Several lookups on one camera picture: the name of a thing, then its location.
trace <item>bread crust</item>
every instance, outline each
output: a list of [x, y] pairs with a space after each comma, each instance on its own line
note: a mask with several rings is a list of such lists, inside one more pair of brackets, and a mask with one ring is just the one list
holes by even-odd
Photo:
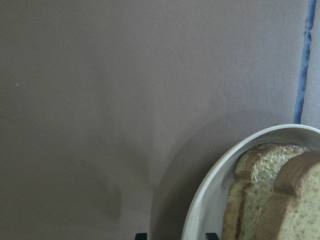
[[282, 223], [301, 197], [306, 174], [316, 165], [320, 165], [320, 153], [312, 151], [293, 157], [283, 165], [273, 184], [274, 194], [262, 212], [255, 240], [281, 240]]
[[246, 190], [252, 186], [255, 165], [267, 154], [279, 147], [292, 146], [285, 143], [267, 143], [245, 152], [235, 168], [235, 182], [230, 188], [226, 211], [223, 217], [222, 239], [238, 240], [241, 235], [242, 218], [246, 204]]

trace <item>bowl rim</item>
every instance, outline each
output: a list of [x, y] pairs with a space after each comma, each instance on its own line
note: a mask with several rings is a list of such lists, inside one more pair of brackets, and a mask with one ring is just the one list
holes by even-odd
[[188, 231], [188, 226], [191, 226], [190, 224], [190, 222], [192, 221], [191, 215], [193, 214], [194, 208], [201, 203], [201, 200], [203, 199], [203, 196], [205, 195], [205, 192], [209, 184], [211, 183], [211, 181], [213, 180], [217, 172], [222, 168], [222, 166], [246, 144], [250, 143], [251, 141], [257, 139], [262, 135], [265, 135], [277, 130], [282, 130], [282, 129], [304, 129], [304, 130], [309, 130], [309, 131], [320, 134], [320, 130], [312, 126], [303, 125], [303, 124], [280, 124], [280, 125], [267, 127], [258, 132], [255, 132], [252, 135], [241, 140], [240, 142], [236, 143], [233, 147], [231, 147], [215, 162], [215, 164], [211, 167], [211, 169], [209, 170], [209, 172], [206, 174], [201, 184], [199, 185], [195, 195], [193, 196], [192, 202], [189, 206], [189, 209], [184, 221], [182, 236], [181, 236], [182, 240], [187, 239], [186, 234]]

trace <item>blue tape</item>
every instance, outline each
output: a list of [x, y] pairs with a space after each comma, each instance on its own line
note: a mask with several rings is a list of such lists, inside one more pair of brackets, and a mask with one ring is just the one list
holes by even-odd
[[302, 111], [304, 107], [305, 92], [306, 92], [306, 85], [307, 85], [307, 73], [308, 73], [309, 59], [310, 59], [311, 29], [314, 26], [316, 3], [317, 3], [317, 0], [309, 0], [309, 4], [308, 4], [308, 13], [307, 13], [307, 21], [306, 21], [306, 27], [305, 27], [305, 37], [304, 37], [304, 43], [303, 43], [298, 92], [296, 96], [295, 110], [294, 110], [295, 124], [301, 124], [301, 116], [302, 116]]

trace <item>bread loaf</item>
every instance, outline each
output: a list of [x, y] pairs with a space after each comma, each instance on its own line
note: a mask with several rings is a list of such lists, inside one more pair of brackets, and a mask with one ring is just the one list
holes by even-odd
[[320, 240], [320, 154], [289, 160], [274, 181], [256, 240]]
[[306, 151], [302, 146], [268, 143], [240, 157], [223, 218], [223, 240], [254, 239], [263, 207], [273, 194], [277, 173], [289, 159]]

